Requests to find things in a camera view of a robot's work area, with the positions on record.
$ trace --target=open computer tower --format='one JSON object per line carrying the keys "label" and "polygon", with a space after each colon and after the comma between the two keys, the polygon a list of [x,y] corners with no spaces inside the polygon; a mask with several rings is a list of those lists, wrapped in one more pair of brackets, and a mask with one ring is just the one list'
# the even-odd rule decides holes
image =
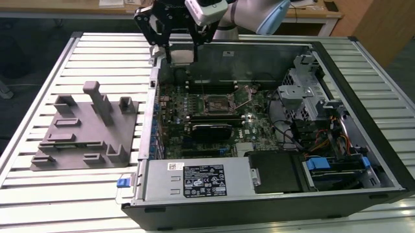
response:
{"label": "open computer tower", "polygon": [[[173,41],[172,55],[191,51],[191,41]],[[121,206],[145,230],[337,218],[413,193],[319,42],[217,41],[197,59],[168,64],[152,53]]]}

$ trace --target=blue latch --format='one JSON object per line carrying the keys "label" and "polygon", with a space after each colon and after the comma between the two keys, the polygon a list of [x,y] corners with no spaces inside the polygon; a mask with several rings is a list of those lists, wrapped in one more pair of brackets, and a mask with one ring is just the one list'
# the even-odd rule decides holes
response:
{"label": "blue latch", "polygon": [[367,157],[361,157],[361,162],[365,168],[369,168],[369,161]]}
{"label": "blue latch", "polygon": [[117,188],[129,188],[129,180],[130,178],[121,178],[121,179],[117,179],[116,181],[116,187]]}
{"label": "blue latch", "polygon": [[311,158],[305,161],[308,170],[329,169],[329,164],[325,158]]}

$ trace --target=white label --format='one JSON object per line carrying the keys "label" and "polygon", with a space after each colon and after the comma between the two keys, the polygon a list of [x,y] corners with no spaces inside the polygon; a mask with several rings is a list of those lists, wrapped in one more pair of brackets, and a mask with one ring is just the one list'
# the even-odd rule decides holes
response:
{"label": "white label", "polygon": [[223,51],[224,57],[233,57],[235,52],[233,51]]}
{"label": "white label", "polygon": [[167,170],[175,171],[175,170],[183,170],[184,163],[168,163],[167,164]]}

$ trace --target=sticker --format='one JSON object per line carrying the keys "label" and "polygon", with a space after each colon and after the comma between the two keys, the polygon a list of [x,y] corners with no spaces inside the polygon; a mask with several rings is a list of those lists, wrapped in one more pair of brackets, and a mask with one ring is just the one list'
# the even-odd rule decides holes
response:
{"label": "sticker", "polygon": [[225,171],[223,165],[185,166],[181,168],[185,198],[227,195]]}
{"label": "sticker", "polygon": [[175,170],[183,170],[184,163],[168,163],[167,164],[167,170],[175,171]]}
{"label": "sticker", "polygon": [[233,51],[223,51],[224,57],[233,57],[235,52]]}

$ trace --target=motherboard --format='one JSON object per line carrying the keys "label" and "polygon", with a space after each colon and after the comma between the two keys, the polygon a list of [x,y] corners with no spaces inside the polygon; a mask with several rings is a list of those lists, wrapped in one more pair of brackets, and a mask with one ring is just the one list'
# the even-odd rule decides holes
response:
{"label": "motherboard", "polygon": [[165,159],[237,157],[244,151],[277,150],[265,112],[268,90],[236,83],[228,94],[208,85],[196,93],[191,88],[160,86]]}

